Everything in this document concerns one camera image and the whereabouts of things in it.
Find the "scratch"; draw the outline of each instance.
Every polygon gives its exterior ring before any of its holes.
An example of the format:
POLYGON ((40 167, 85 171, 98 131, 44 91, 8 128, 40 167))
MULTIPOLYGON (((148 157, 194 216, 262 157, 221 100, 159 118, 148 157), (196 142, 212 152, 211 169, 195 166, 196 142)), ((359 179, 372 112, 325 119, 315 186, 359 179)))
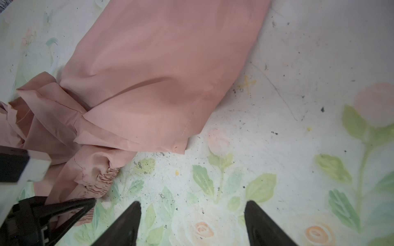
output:
POLYGON ((276 14, 278 14, 279 16, 281 16, 281 17, 283 17, 284 18, 284 16, 283 15, 281 15, 281 14, 279 14, 276 10, 274 10, 273 8, 272 8, 272 6, 270 6, 269 7, 270 9, 272 9, 272 11, 274 11, 276 14))
POLYGON ((287 104, 287 102, 283 99, 282 95, 279 93, 278 88, 276 88, 276 86, 270 81, 270 79, 266 76, 266 74, 265 74, 263 71, 261 71, 260 68, 258 68, 258 67, 257 67, 256 65, 254 65, 253 63, 251 63, 251 64, 252 64, 252 66, 254 66, 259 72, 261 72, 261 73, 264 75, 264 77, 269 81, 269 83, 274 87, 275 91, 278 93, 278 95, 281 97, 281 99, 283 100, 283 102, 286 104, 286 106, 287 106, 287 108, 289 109, 290 113, 292 114, 293 118, 294 118, 296 121, 298 121, 298 120, 296 119, 296 117, 294 116, 292 110, 290 109, 290 106, 287 104))

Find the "flower stem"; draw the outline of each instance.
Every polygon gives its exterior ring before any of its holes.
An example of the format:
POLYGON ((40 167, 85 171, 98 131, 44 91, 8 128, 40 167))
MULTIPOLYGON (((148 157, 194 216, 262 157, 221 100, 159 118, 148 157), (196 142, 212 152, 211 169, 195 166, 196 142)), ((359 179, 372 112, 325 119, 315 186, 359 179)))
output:
POLYGON ((224 170, 220 170, 220 184, 219 184, 219 190, 217 191, 217 197, 215 200, 215 204, 219 203, 220 200, 220 195, 222 194, 222 188, 223 188, 223 180, 224 180, 224 170))
POLYGON ((362 183, 364 180, 364 170, 365 170, 365 166, 367 164, 367 160, 369 157, 369 154, 372 151, 372 147, 369 144, 365 145, 365 150, 364 150, 364 156, 362 157, 362 161, 361 161, 361 166, 360 166, 360 170, 359 170, 359 183, 357 186, 357 190, 356 190, 356 212, 359 215, 359 217, 361 217, 361 204, 362 204, 362 183))

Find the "pink garment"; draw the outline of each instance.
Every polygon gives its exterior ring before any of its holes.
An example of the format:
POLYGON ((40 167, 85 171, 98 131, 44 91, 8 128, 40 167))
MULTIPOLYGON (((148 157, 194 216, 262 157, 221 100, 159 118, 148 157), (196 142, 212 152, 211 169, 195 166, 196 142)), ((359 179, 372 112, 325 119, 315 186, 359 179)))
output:
POLYGON ((0 145, 50 154, 35 186, 47 203, 102 197, 137 151, 184 153, 239 75, 268 5, 111 0, 59 84, 41 73, 3 104, 0 145))

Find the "painted rose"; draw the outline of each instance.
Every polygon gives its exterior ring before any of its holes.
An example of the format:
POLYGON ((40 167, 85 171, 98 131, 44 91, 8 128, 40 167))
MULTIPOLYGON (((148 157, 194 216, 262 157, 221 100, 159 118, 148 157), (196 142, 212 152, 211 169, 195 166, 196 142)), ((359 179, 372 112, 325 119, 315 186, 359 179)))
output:
POLYGON ((33 31, 31 27, 27 28, 25 36, 22 38, 21 45, 22 46, 27 46, 31 42, 34 41, 35 37, 37 35, 36 31, 33 31))
POLYGON ((356 236, 337 217, 324 213, 292 217, 284 230, 296 243, 303 246, 353 245, 351 241, 354 242, 356 236))
POLYGON ((3 11, 3 16, 4 16, 4 21, 7 24, 10 24, 12 22, 12 19, 14 18, 14 11, 12 6, 8 6, 4 11, 3 11))
POLYGON ((211 129, 208 132, 206 139, 211 152, 220 158, 225 157, 232 150, 230 139, 222 130, 217 128, 211 129))
POLYGON ((372 126, 394 123, 394 85, 375 83, 366 87, 357 94, 354 108, 372 126))
POLYGON ((229 210, 212 203, 176 213, 169 240, 172 246, 247 245, 246 228, 229 210))

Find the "floral tablecloth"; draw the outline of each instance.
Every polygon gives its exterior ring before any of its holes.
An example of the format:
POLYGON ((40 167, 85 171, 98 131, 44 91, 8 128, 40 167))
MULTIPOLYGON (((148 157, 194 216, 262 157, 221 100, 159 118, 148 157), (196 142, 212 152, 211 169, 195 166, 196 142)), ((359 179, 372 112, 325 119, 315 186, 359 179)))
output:
MULTIPOLYGON (((14 1, 0 14, 0 100, 39 72, 59 78, 107 3, 14 1)), ((274 0, 186 154, 138 153, 58 245, 90 245, 135 200, 138 245, 248 245, 248 200, 299 245, 394 245, 392 13, 391 0, 274 0)))

